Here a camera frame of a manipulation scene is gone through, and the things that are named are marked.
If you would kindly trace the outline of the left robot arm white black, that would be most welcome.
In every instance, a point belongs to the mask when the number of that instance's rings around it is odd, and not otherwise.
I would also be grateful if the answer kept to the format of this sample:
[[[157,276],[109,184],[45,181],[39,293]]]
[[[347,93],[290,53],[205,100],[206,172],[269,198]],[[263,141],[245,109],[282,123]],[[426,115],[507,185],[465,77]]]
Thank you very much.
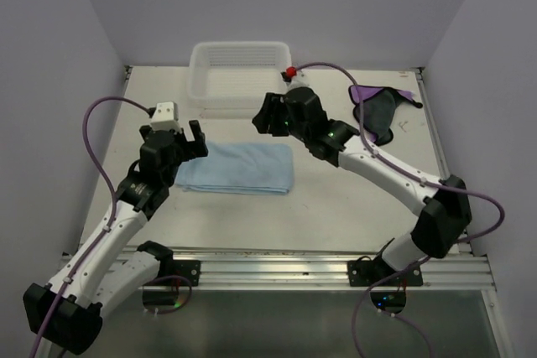
[[[99,335],[105,317],[137,288],[176,279],[172,252],[147,241],[119,269],[109,269],[127,243],[168,199],[181,164],[207,156],[197,120],[188,140],[177,122],[163,130],[140,128],[139,158],[115,191],[101,222],[70,261],[46,284],[31,284],[23,294],[29,328],[74,355],[84,353]]]

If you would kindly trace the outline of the light blue towel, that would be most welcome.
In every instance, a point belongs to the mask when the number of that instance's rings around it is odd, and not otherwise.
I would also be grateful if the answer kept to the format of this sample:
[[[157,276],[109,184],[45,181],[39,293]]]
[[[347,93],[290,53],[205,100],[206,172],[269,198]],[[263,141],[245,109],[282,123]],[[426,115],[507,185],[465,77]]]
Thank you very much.
[[[295,184],[293,153],[281,143],[207,144],[208,155],[181,164],[175,185],[185,190],[286,195]]]

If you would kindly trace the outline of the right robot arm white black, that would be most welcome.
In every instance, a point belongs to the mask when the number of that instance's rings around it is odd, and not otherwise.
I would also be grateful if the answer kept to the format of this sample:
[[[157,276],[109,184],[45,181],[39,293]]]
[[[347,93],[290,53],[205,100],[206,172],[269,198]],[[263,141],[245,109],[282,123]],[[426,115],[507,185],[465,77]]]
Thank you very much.
[[[408,265],[427,257],[445,257],[472,219],[462,179],[452,175],[441,180],[428,174],[405,177],[400,171],[412,172],[412,167],[365,146],[355,127],[328,118],[309,87],[267,93],[253,125],[260,134],[297,138],[315,158],[367,179],[416,216],[414,228],[389,241],[374,259],[357,260],[357,275],[366,284],[393,284]]]

